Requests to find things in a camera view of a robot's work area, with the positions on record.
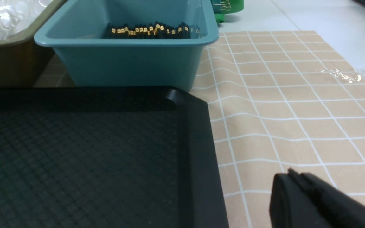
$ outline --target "green object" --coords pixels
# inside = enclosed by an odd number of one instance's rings
[[[229,2],[230,2],[231,9],[225,14],[237,13],[237,12],[242,11],[245,8],[244,0],[229,0]]]
[[[190,39],[100,39],[108,23],[184,22]],[[192,88],[204,47],[219,38],[209,0],[71,0],[36,33],[77,86]]]
[[[215,14],[216,23],[222,23],[225,21],[225,15],[217,13]]]
[[[215,14],[231,14],[242,11],[244,0],[211,0]]]
[[[36,45],[33,36],[66,1],[52,1],[22,33],[0,40],[0,88],[33,87],[54,55],[52,48]]]

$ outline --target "olive plastic bin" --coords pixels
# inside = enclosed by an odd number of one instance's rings
[[[33,36],[66,0],[54,0],[21,34],[0,40],[0,87],[32,87],[54,51],[36,45]]]

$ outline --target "white grid line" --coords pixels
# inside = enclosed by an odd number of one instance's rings
[[[224,197],[229,197],[229,196],[236,196],[238,194],[241,194],[242,192],[232,192],[232,193],[227,193],[225,195],[223,195]],[[265,191],[265,190],[247,190],[245,191],[245,193],[263,193],[263,194],[271,194],[271,191]],[[365,196],[365,192],[352,192],[352,193],[345,193],[348,196]]]
[[[269,31],[263,31],[265,32],[265,34],[254,34],[254,35],[250,35],[250,36],[271,36],[271,33]],[[235,37],[235,36],[248,36],[248,35],[231,35],[231,36],[227,36],[226,33],[230,33],[230,32],[223,32],[222,34],[224,35],[220,35],[220,37]],[[273,34],[273,36],[294,36],[294,34]],[[318,33],[310,33],[310,34],[299,34],[299,36],[319,36]]]
[[[313,93],[316,95],[316,97],[318,97],[319,99],[320,99],[320,97],[317,95],[317,93],[315,92],[315,90],[314,90],[314,88],[313,88],[313,86],[312,85],[310,85],[310,87],[311,87],[311,89],[312,89],[312,91],[313,91]],[[322,102],[321,101],[321,104],[326,108],[326,110],[329,112],[329,114],[332,116],[332,117],[334,117],[333,116],[333,114],[330,112],[330,110],[329,110],[329,108],[325,105],[325,103],[324,102]],[[337,121],[337,119],[335,119],[335,118],[333,118],[333,120],[335,121],[335,123],[336,123],[336,125],[340,128],[340,130],[343,132],[343,134],[349,139],[349,141],[350,141],[350,143],[353,145],[353,147],[357,150],[357,152],[359,153],[359,155],[360,155],[360,157],[363,159],[363,161],[365,162],[365,157],[362,155],[362,153],[361,153],[361,151],[359,150],[359,148],[356,146],[356,144],[353,142],[353,140],[351,140],[350,138],[349,138],[349,136],[348,136],[348,134],[346,133],[346,131],[342,128],[342,126],[339,124],[339,122]]]
[[[271,191],[266,191],[266,190],[244,190],[244,191],[240,191],[240,192],[232,192],[232,193],[227,193],[224,194],[224,197],[229,197],[229,196],[236,196],[242,193],[263,193],[263,194],[271,194]]]
[[[246,98],[240,97],[240,96],[236,96],[236,95],[223,97],[221,99],[221,101],[232,98],[232,97],[242,98],[243,100],[250,101],[249,99],[246,99]],[[326,102],[326,101],[365,101],[365,99],[352,99],[351,98],[351,99],[334,99],[334,100],[302,100],[302,101],[288,101],[288,102],[289,103],[298,103],[298,102],[319,102],[319,101],[323,101],[323,102]],[[219,100],[208,102],[208,104],[212,104],[212,103],[216,103],[216,102],[219,102]],[[285,101],[253,101],[253,102],[256,102],[256,103],[285,103]]]
[[[264,120],[270,120],[270,121],[295,121],[295,120],[311,120],[311,121],[317,121],[317,120],[332,120],[332,119],[365,119],[365,117],[294,117],[294,118],[270,118],[270,117],[259,117],[255,114],[250,114],[248,112],[238,112],[229,116],[225,116],[225,119],[230,117],[237,117],[237,116],[252,116],[257,117]],[[217,118],[217,119],[211,119],[211,122],[220,121],[223,118]]]
[[[226,69],[226,68],[215,68],[214,69],[214,71],[217,71],[217,70],[226,70],[226,71],[230,71],[230,72],[232,72],[232,73],[234,73],[234,74],[236,74],[236,75],[239,75],[239,73],[237,73],[237,72],[233,72],[233,71],[231,71],[231,70],[229,70],[229,69]],[[201,76],[205,76],[205,75],[208,75],[208,74],[210,74],[210,73],[212,73],[212,71],[209,71],[209,72],[206,72],[206,73],[202,73],[202,74],[197,74],[196,76],[197,77],[201,77]],[[322,73],[322,71],[309,71],[309,72],[303,72],[303,73]],[[343,74],[356,74],[357,72],[355,72],[355,71],[342,71],[342,73]],[[265,73],[248,73],[248,74],[246,74],[246,73],[244,73],[244,74],[242,74],[242,75],[263,75],[263,74],[268,74],[268,72],[265,72]],[[296,74],[299,74],[298,72],[296,72],[296,73],[282,73],[282,72],[273,72],[273,74],[277,74],[277,75],[279,75],[279,74],[284,74],[284,75],[288,75],[288,74],[294,74],[294,75],[296,75]]]
[[[230,46],[229,45],[227,45],[228,46],[228,48],[229,48],[229,50],[230,50],[230,54],[232,55],[232,58],[233,58],[233,61],[236,63],[236,60],[235,60],[235,58],[234,58],[234,55],[233,55],[233,53],[232,53],[232,49],[230,48]],[[240,74],[240,69],[239,69],[239,67],[238,67],[238,65],[236,64],[236,69],[238,70],[238,72],[239,72],[239,74]],[[243,82],[243,84],[245,85],[245,81],[244,81],[244,79],[243,79],[243,77],[242,76],[240,76],[241,77],[241,79],[242,79],[242,82]],[[222,102],[221,102],[221,111],[222,111],[222,113],[224,113],[224,111],[223,111],[223,107],[222,107]],[[226,134],[227,134],[227,138],[229,139],[230,138],[230,136],[228,135],[229,134],[229,129],[226,127]],[[231,150],[231,152],[232,152],[232,156],[234,156],[234,152],[233,152],[233,147],[232,147],[232,144],[231,144],[231,142],[230,142],[230,139],[229,139],[229,147],[230,147],[230,150]],[[240,185],[240,191],[241,192],[243,192],[243,186],[242,185]],[[246,198],[245,198],[245,194],[244,193],[242,193],[242,198],[243,198],[243,203],[245,204],[245,212],[246,212],[246,217],[247,217],[247,222],[248,222],[248,224],[249,224],[249,228],[252,228],[252,220],[251,220],[251,218],[250,218],[250,214],[249,214],[249,209],[248,209],[248,207],[247,207],[247,201],[246,201]]]
[[[239,64],[239,65],[241,65],[241,64],[249,64],[249,63],[263,63],[263,62],[291,62],[290,60],[281,60],[281,61],[251,61],[251,62],[238,62],[238,63],[234,63],[234,62],[230,62],[229,60],[224,59],[222,57],[211,57],[209,59],[222,59],[223,61],[228,62],[230,64]],[[346,60],[344,60],[344,59],[321,59],[321,61],[346,62]],[[294,62],[318,62],[318,59],[315,59],[315,60],[294,60]]]
[[[276,139],[282,139],[282,140],[287,140],[287,141],[291,141],[291,142],[297,142],[297,141],[306,141],[306,140],[320,140],[320,141],[332,141],[332,140],[359,140],[359,139],[365,139],[365,137],[341,137],[341,138],[297,138],[297,139],[290,139],[290,138],[285,138],[285,137],[279,137],[279,136],[269,136],[266,134],[260,134],[260,133],[251,133],[251,134],[244,134],[244,135],[240,135],[240,136],[235,136],[235,137],[230,137],[230,140],[233,139],[240,139],[243,137],[249,137],[249,136],[265,136],[265,137],[272,137],[272,138],[276,138]],[[221,139],[221,140],[215,140],[215,143],[220,143],[220,142],[224,142],[227,141],[228,139]]]
[[[232,81],[221,81],[221,82],[218,82],[217,85],[221,84],[221,83],[232,83],[232,84],[235,84],[235,85],[238,85],[238,86],[241,86],[241,87],[245,87],[244,85],[240,85],[240,84],[237,84],[236,82],[232,82]],[[209,89],[209,88],[212,88],[212,87],[215,87],[216,85],[211,85],[211,86],[208,86],[208,87],[193,87],[192,89]],[[302,85],[279,85],[279,86],[247,86],[248,88],[288,88],[288,87],[306,87],[306,86],[309,86],[308,84],[302,84]],[[316,85],[313,85],[313,86],[339,86],[338,84],[316,84]],[[352,84],[346,84],[345,86],[356,86],[356,85],[352,85]]]
[[[236,164],[240,163],[247,163],[247,162],[273,162],[278,163],[277,160],[273,159],[265,159],[265,158],[254,158],[254,159],[246,159],[241,161],[236,161]],[[301,163],[291,163],[291,162],[284,162],[281,161],[282,164],[287,166],[298,166],[298,167],[309,167],[309,166],[359,166],[359,165],[365,165],[365,162],[326,162],[326,163],[311,163],[311,164],[301,164]],[[234,165],[233,162],[224,163],[218,165],[218,167],[225,167],[225,166],[231,166]]]
[[[220,52],[223,52],[225,54],[229,54],[229,52],[224,52],[223,50],[215,47],[215,46],[208,46],[208,48],[216,49]],[[310,53],[307,51],[287,51],[288,53]],[[323,50],[323,51],[311,51],[311,52],[336,52],[334,50]],[[232,52],[232,54],[245,54],[245,53],[257,53],[257,52]],[[283,52],[260,52],[260,53],[283,53]]]
[[[301,42],[280,42],[280,43],[301,43]],[[326,42],[305,42],[305,43],[326,43]],[[218,45],[228,45],[227,43],[218,43]],[[235,46],[235,45],[248,45],[248,44],[278,44],[278,43],[232,43],[229,45]]]
[[[213,69],[212,61],[210,61],[210,67],[211,67],[211,69]],[[213,74],[213,80],[214,80],[214,82],[215,82],[215,84],[216,84],[216,76],[215,76],[215,72],[214,72],[214,71],[212,71],[212,74]],[[217,86],[216,86],[216,92],[217,92],[217,95],[218,95],[218,98],[219,98],[219,107],[220,107],[220,109],[221,109],[222,117],[224,117],[224,116],[225,116],[225,113],[224,113],[223,108],[222,108],[222,102],[220,101],[220,100],[221,100],[221,97],[220,97],[220,95],[219,95],[219,89],[218,89],[218,87],[217,87]],[[234,155],[234,153],[233,153],[232,144],[231,144],[231,142],[230,142],[230,140],[229,140],[229,130],[228,130],[228,128],[227,128],[227,124],[226,124],[226,120],[225,120],[225,119],[223,120],[223,124],[224,124],[224,126],[225,126],[225,132],[226,132],[226,136],[227,136],[227,138],[228,138],[228,144],[229,144],[229,149],[230,149],[230,155],[232,156],[232,161],[233,161],[233,162],[235,162],[235,161],[236,161],[236,158],[235,158],[235,155]],[[238,170],[238,168],[237,168],[237,165],[234,165],[234,169],[235,169],[235,172],[236,172],[236,178],[237,178],[238,183],[239,183],[239,189],[240,189],[240,191],[242,192],[242,191],[243,191],[243,185],[242,185],[242,181],[241,181],[241,179],[240,179],[239,170]],[[242,193],[242,201],[243,201],[243,206],[245,207],[245,213],[246,213],[246,219],[247,219],[248,226],[249,226],[249,228],[252,228],[252,221],[251,221],[251,219],[250,219],[249,209],[248,209],[248,207],[247,207],[246,198],[245,198],[244,193]]]

